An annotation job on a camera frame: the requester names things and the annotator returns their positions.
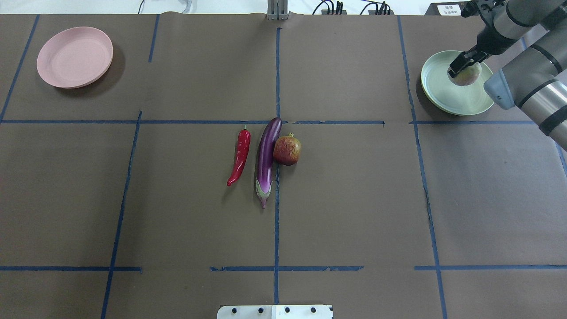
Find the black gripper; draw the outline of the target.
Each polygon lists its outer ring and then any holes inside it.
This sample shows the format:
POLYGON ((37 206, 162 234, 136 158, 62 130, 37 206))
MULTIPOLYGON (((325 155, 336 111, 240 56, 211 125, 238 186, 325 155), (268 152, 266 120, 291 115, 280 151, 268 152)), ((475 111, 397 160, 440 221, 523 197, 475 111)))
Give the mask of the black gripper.
POLYGON ((448 75, 456 78, 467 67, 474 63, 481 63, 490 56, 500 55, 505 51, 505 37, 499 34, 493 27, 485 27, 476 38, 476 45, 470 50, 460 53, 450 63, 448 75))

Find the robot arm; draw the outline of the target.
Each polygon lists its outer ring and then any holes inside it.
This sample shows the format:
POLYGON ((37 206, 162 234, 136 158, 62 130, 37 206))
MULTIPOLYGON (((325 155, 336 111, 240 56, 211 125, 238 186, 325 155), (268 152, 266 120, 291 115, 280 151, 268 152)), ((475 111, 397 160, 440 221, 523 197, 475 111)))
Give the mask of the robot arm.
POLYGON ((470 0, 461 16, 480 16, 485 27, 476 45, 448 67, 454 83, 469 67, 506 52, 528 31, 547 33, 494 73, 484 90, 503 109, 517 107, 561 148, 567 145, 566 86, 557 76, 566 70, 567 25, 564 0, 470 0))

